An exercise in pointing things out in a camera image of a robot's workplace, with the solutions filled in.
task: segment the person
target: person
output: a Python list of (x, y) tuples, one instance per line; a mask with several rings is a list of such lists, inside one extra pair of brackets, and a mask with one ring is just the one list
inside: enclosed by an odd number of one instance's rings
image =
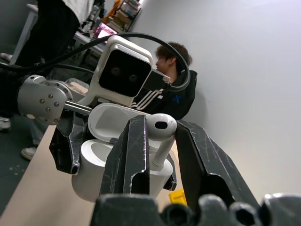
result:
[[(72, 41), (75, 32), (89, 16), (94, 0), (38, 0), (38, 20), (23, 46), (16, 65), (28, 67), (60, 56)], [(47, 76), (51, 69), (38, 72)], [(32, 121), (31, 132), (35, 147), (25, 148), (21, 155), (31, 160), (47, 125)]]
[[(169, 42), (169, 44), (182, 55), (188, 66), (192, 63), (192, 58), (185, 46), (177, 42)], [(160, 46), (156, 50), (156, 57), (158, 59), (157, 70), (170, 77), (172, 85), (183, 84), (186, 76), (175, 55), (166, 47)], [(190, 75), (190, 83), (186, 89), (178, 92), (163, 91), (162, 93), (142, 89), (130, 107), (148, 114), (165, 113), (176, 120), (182, 119), (190, 110), (195, 97), (197, 73), (190, 71)]]

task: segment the yellow object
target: yellow object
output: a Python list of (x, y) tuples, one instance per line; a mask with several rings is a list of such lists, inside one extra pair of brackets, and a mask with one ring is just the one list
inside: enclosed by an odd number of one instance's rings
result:
[(169, 194), (169, 199), (172, 204), (183, 204), (187, 206), (184, 190), (178, 190)]

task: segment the table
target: table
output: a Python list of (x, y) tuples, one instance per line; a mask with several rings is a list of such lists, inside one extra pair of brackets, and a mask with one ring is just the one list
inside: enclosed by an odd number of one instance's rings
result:
[[(16, 188), (0, 220), (0, 226), (88, 226), (94, 203), (79, 198), (73, 191), (71, 175), (57, 171), (49, 150), (55, 126), (47, 129), (33, 159)], [(176, 190), (182, 189), (176, 145), (172, 147), (178, 178)], [(170, 203), (170, 191), (162, 190), (156, 198), (159, 210)]]
[[(34, 19), (38, 15), (38, 7), (36, 5), (27, 4), (27, 7), (30, 9), (30, 12), (29, 12), (28, 17), (26, 19), (26, 22), (25, 22), (24, 28), (22, 30), (21, 36), (19, 38), (19, 41), (17, 43), (16, 49), (14, 51), (14, 55), (13, 55), (11, 61), (10, 61), (11, 65), (16, 63), (16, 61), (19, 57), (19, 54), (20, 54), (25, 42), (27, 41), (27, 38), (28, 38), (29, 32), (31, 30), (31, 27), (33, 25)], [(74, 39), (76, 41), (78, 41), (80, 44), (87, 44), (88, 42), (91, 41), (91, 39), (89, 39), (88, 37), (82, 35), (79, 32), (75, 33)], [(93, 50), (94, 52), (96, 52), (99, 55), (101, 55), (103, 53), (103, 48), (100, 48), (98, 46), (93, 46), (90, 49)]]

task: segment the airpod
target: airpod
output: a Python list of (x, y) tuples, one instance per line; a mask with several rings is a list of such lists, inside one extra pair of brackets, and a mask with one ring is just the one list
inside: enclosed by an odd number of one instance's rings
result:
[(153, 114), (146, 116), (146, 125), (149, 138), (162, 141), (157, 153), (151, 160), (150, 169), (159, 171), (164, 166), (164, 161), (174, 144), (174, 134), (177, 129), (176, 120), (168, 114)]

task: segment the gray floor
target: gray floor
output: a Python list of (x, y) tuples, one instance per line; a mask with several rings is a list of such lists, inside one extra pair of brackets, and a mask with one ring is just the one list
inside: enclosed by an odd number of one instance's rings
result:
[[(82, 56), (64, 63), (79, 66), (81, 59)], [(77, 78), (86, 81), (89, 77), (80, 72), (55, 69), (53, 79), (65, 81)], [(29, 164), (20, 155), (23, 148), (32, 146), (29, 123), (29, 119), (17, 115), (12, 119), (12, 130), (0, 133), (0, 216)]]

